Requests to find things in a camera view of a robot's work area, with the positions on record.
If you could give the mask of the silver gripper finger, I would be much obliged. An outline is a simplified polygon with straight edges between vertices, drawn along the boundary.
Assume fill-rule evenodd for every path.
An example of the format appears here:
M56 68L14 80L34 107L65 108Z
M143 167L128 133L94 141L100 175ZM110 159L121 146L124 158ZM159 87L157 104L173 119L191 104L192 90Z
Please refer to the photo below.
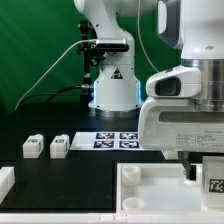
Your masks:
M185 176L187 180L195 181L197 179L195 165L192 165L189 160L189 153L184 151L178 152L178 160L185 169Z

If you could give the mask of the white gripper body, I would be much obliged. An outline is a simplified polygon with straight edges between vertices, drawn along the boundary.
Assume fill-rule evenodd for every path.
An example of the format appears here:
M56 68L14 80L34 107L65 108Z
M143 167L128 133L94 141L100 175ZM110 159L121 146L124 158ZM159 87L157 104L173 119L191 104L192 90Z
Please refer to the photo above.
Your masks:
M148 97L138 137L146 150L224 153L224 112L197 111L191 99Z

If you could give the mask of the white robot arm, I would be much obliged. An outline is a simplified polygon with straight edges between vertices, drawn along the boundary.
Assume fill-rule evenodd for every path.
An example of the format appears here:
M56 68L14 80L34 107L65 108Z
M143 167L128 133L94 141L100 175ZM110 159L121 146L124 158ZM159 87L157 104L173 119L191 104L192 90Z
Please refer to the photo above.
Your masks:
M140 145L177 154L187 178L195 179L190 153L224 153L224 0L73 1L97 35L89 44L100 62L91 111L138 112ZM134 40L116 19L152 9L158 35L180 49L181 63L151 76L142 99L132 70Z

